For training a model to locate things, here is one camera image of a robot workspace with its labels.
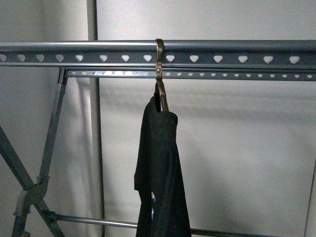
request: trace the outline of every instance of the diagonal metal leg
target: diagonal metal leg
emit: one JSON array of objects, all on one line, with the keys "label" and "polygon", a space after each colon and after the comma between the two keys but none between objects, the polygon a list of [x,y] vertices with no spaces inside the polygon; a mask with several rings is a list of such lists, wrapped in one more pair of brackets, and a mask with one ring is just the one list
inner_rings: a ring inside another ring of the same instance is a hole
[{"label": "diagonal metal leg", "polygon": [[0,126],[0,154],[19,181],[24,190],[31,188],[34,183],[22,164],[20,158],[12,147],[9,139]]},{"label": "diagonal metal leg", "polygon": [[39,184],[43,184],[46,188],[48,185],[48,179],[49,179],[48,175],[49,175],[51,158],[53,155],[59,115],[61,111],[64,94],[66,91],[66,85],[67,85],[66,73],[67,73],[66,68],[60,69],[56,93],[55,93],[54,105],[53,105],[53,109],[52,109],[51,117],[49,121],[49,127],[48,127],[45,148],[44,148],[43,159],[42,159],[40,172],[39,172]]}]

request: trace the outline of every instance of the black garment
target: black garment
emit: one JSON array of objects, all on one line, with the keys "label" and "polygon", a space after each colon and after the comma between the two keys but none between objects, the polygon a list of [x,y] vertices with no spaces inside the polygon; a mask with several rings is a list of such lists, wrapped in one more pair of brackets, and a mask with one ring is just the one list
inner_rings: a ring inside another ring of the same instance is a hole
[{"label": "black garment", "polygon": [[176,144],[178,117],[158,111],[155,94],[144,111],[134,175],[142,202],[136,237],[191,237]]}]

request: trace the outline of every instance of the vertical metal pole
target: vertical metal pole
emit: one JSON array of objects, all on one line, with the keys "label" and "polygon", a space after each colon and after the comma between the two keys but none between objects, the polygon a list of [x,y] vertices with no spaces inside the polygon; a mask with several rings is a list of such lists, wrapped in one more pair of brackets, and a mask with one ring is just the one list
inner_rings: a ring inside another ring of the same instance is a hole
[{"label": "vertical metal pole", "polygon": [[[98,40],[98,17],[97,17],[97,0],[90,0],[88,8],[88,33],[89,40]],[[100,210],[101,219],[105,218],[104,205],[104,184],[103,184],[103,161],[102,161],[102,141],[101,141],[101,115],[100,115],[100,85],[99,78],[90,79],[91,94],[91,118],[92,118],[92,139],[94,151],[96,151],[99,161],[99,181],[100,181]],[[102,226],[102,237],[105,236],[105,226]]]},{"label": "vertical metal pole", "polygon": [[51,158],[54,149],[54,143],[57,133],[57,126],[59,121],[59,115],[61,111],[61,106],[64,98],[64,94],[66,91],[67,78],[66,78],[67,69],[60,68],[59,79],[56,87],[55,99],[53,104],[53,109],[51,112],[48,133],[44,148],[43,159],[39,172],[39,184],[44,184],[47,188],[48,179],[49,179],[49,169],[51,164]]}]

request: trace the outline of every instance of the hook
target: hook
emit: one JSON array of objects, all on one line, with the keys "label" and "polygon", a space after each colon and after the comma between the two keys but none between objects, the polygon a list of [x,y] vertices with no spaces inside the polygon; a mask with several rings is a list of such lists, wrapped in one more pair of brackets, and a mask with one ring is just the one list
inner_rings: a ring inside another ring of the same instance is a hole
[{"label": "hook", "polygon": [[163,41],[156,39],[157,42],[157,63],[156,63],[156,84],[159,90],[159,97],[162,105],[162,111],[169,111],[167,104],[166,92],[162,82],[162,54],[163,54]]}]

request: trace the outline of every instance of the metal frame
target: metal frame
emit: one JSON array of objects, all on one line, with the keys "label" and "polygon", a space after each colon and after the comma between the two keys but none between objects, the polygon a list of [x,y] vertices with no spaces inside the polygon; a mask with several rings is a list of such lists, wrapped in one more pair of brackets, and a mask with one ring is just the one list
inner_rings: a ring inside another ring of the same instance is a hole
[{"label": "metal frame", "polygon": [[[316,81],[316,40],[165,40],[162,76],[164,79],[233,79]],[[43,198],[67,79],[151,78],[157,76],[157,42],[65,41],[0,42],[0,66],[60,67],[38,182],[34,184],[5,132],[0,127],[0,153],[22,186],[13,237],[27,237],[30,206],[34,205],[55,237],[63,237],[57,221],[71,221],[137,228],[136,223],[105,221],[56,214]],[[192,229],[202,236],[264,237]]]}]

